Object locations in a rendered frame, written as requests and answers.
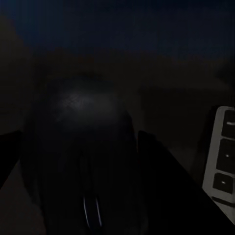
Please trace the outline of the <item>mouse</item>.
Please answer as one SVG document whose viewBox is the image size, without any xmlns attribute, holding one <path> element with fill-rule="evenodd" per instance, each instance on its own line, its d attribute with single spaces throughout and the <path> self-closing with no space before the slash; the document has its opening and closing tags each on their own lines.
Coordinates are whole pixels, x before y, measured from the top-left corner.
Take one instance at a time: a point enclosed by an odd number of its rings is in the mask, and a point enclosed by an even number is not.
<svg viewBox="0 0 235 235">
<path fill-rule="evenodd" d="M 39 89 L 19 159 L 47 235 L 143 235 L 149 223 L 134 134 L 121 94 L 99 73 L 71 71 Z"/>
</svg>

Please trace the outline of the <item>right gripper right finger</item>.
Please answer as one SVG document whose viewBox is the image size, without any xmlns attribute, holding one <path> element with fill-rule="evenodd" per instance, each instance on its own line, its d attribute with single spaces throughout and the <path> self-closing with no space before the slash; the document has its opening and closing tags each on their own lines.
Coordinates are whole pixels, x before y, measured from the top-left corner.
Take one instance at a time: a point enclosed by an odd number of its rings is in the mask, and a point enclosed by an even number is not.
<svg viewBox="0 0 235 235">
<path fill-rule="evenodd" d="M 138 153 L 150 235 L 235 235 L 235 225 L 154 135 Z"/>
</svg>

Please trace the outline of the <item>keyboard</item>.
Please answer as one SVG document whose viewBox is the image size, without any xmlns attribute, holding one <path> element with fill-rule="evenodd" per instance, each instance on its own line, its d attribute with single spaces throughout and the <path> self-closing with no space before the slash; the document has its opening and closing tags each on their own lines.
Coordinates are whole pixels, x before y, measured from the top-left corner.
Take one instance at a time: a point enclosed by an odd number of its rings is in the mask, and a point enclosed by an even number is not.
<svg viewBox="0 0 235 235">
<path fill-rule="evenodd" d="M 202 189 L 235 225 L 235 107 L 216 111 Z"/>
</svg>

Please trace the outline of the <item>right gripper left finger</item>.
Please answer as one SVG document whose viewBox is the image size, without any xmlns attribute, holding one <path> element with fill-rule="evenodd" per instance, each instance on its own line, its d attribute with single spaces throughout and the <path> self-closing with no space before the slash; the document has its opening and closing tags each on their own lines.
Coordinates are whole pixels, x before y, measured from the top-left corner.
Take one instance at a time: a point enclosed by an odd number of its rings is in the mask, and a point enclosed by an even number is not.
<svg viewBox="0 0 235 235">
<path fill-rule="evenodd" d="M 22 131 L 0 136 L 0 189 L 19 160 Z"/>
</svg>

